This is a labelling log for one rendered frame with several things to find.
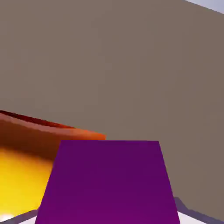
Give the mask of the small purple cube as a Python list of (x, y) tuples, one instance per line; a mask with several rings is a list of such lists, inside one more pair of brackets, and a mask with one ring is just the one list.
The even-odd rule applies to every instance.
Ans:
[(159, 142), (61, 141), (35, 224), (180, 224)]

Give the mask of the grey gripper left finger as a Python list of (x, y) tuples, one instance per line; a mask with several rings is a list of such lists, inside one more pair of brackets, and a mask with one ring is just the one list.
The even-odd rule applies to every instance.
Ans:
[(28, 221), (32, 218), (35, 218), (37, 216), (37, 213), (38, 210), (31, 210), (15, 217), (7, 217), (6, 215), (4, 215), (4, 218), (6, 218), (6, 220), (0, 221), (0, 224), (20, 224), (24, 221)]

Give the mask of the large orange box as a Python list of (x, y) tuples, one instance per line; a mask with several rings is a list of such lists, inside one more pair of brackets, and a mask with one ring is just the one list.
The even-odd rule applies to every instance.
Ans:
[(0, 110), (0, 151), (53, 161), (62, 140), (105, 140), (106, 135)]

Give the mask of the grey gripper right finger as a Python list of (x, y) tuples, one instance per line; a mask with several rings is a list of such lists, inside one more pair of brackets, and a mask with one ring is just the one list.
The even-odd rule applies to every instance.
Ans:
[(178, 197), (174, 199), (181, 224), (224, 224), (224, 221), (188, 209)]

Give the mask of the small yellow cube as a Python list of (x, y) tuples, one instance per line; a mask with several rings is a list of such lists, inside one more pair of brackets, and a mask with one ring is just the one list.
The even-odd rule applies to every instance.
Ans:
[(36, 210), (53, 162), (0, 148), (0, 222)]

